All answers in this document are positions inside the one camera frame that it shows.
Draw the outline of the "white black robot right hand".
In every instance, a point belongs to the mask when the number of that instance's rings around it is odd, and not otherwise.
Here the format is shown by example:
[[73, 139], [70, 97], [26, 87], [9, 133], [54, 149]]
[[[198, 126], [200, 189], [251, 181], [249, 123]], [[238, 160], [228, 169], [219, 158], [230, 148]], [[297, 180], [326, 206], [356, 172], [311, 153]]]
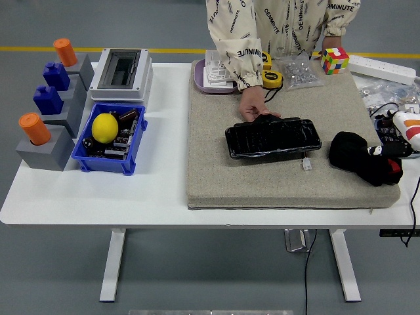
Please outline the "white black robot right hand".
[[389, 110], [372, 116], [374, 129], [383, 146], [383, 155], [419, 157], [419, 114]]

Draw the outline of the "person's right hand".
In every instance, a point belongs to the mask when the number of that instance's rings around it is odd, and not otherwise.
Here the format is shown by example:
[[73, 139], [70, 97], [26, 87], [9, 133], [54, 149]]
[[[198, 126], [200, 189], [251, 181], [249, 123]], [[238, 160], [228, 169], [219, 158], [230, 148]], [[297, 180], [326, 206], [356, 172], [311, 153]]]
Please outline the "person's right hand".
[[245, 122], [252, 122], [260, 115], [281, 117], [280, 113], [272, 112], [266, 107], [261, 86], [248, 87], [242, 91], [238, 110]]

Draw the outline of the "person's left hand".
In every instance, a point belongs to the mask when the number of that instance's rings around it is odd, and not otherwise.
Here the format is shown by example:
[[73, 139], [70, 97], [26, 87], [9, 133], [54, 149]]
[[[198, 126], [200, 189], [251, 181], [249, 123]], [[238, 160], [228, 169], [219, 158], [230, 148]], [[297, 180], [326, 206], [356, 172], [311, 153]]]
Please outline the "person's left hand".
[[338, 60], [342, 58], [342, 47], [330, 47], [323, 50], [318, 56], [315, 57], [315, 60]]

